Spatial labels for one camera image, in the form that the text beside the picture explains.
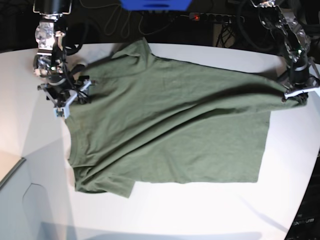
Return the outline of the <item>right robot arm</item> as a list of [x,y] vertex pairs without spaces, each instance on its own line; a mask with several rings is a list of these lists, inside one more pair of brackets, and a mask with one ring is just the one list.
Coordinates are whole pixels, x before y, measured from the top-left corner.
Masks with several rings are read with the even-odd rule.
[[71,0],[36,0],[33,4],[33,12],[40,15],[35,30],[38,50],[33,59],[33,72],[43,81],[37,90],[43,91],[56,108],[66,107],[73,101],[80,104],[90,101],[87,91],[89,77],[74,77],[86,66],[67,67],[67,58],[80,51],[89,30],[86,23],[79,44],[66,44],[68,26],[64,17],[71,14],[72,5]]

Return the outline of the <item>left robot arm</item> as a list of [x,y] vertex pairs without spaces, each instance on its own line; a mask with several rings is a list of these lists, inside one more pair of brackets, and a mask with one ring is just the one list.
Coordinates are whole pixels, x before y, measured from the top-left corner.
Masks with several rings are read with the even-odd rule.
[[283,43],[282,55],[287,64],[287,83],[292,90],[311,88],[308,52],[311,40],[300,25],[288,0],[252,0],[259,9],[262,25]]

